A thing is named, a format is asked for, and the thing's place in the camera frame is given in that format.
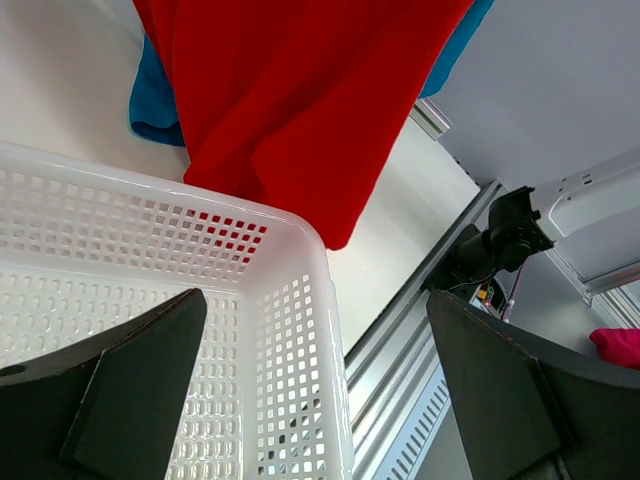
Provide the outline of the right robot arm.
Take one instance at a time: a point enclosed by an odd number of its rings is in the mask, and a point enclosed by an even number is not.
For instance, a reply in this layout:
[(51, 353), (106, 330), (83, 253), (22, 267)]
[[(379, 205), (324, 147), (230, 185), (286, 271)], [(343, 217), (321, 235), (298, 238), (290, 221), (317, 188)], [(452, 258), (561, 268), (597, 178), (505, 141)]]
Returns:
[(456, 290), (514, 272), (599, 221), (639, 207), (639, 152), (607, 160), (571, 176), (523, 186), (494, 200), (488, 226), (471, 225), (433, 273), (429, 286)]

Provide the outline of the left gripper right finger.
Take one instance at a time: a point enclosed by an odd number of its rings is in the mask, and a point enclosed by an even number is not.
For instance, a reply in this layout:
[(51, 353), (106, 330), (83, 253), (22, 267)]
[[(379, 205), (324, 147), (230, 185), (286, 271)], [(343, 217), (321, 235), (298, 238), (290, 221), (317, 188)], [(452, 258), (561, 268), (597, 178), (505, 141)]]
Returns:
[(448, 292), (426, 310), (473, 478), (638, 478), (638, 372)]

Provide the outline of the red t shirt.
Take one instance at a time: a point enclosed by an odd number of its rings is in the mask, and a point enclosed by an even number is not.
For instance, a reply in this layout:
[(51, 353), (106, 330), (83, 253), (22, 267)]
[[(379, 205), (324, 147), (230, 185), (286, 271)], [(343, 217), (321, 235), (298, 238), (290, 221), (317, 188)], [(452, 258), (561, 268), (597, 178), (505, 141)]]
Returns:
[(174, 90), (184, 180), (349, 241), (474, 1), (138, 1)]

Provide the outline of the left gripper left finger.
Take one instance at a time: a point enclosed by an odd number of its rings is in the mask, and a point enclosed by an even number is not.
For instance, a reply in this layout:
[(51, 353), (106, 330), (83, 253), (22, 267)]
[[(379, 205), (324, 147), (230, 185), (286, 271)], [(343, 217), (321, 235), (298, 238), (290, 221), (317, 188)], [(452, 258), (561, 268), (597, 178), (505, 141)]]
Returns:
[(206, 323), (201, 290), (1, 371), (4, 479), (162, 479)]

